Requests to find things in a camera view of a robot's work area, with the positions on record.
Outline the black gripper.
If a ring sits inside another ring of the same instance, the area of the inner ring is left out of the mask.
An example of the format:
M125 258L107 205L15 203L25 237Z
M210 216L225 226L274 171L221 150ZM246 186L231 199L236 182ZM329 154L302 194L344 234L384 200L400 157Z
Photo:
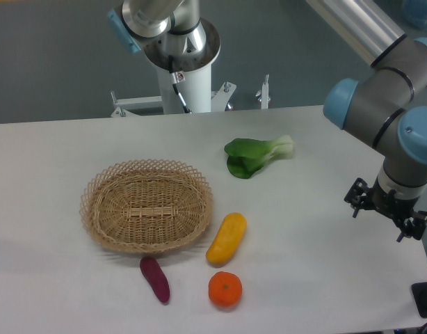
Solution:
M384 192L379 184L372 188L358 177L344 197L344 201L353 209L352 217L356 218L360 210L373 209L394 222L401 231L397 242L404 238L421 240L427 226L427 212L415 211L417 199L404 200L398 198L395 190Z

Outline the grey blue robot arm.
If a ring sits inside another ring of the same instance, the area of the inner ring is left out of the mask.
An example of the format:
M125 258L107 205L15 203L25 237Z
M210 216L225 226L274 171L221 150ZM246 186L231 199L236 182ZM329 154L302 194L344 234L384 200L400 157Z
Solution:
M427 38L412 40L372 1L311 1L310 6L373 68L365 82L344 79L324 116L385 158L373 186L357 179L345 197L355 211L391 219L400 238L421 239L427 212L414 205L427 187L427 106L406 109L427 87ZM156 68L163 110L224 111L234 87L211 92L220 51L197 1L124 1L108 13L118 40Z

